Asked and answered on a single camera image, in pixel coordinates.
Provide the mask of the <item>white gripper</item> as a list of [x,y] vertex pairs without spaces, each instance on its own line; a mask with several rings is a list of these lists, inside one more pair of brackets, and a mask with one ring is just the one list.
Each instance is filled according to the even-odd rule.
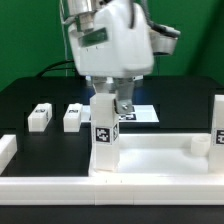
[[134,27],[130,28],[128,0],[112,0],[99,10],[88,34],[69,26],[68,34],[75,66],[82,76],[92,78],[96,93],[113,93],[116,78],[115,105],[118,114],[133,111],[132,97],[136,75],[150,74],[154,58],[143,9],[134,4]]

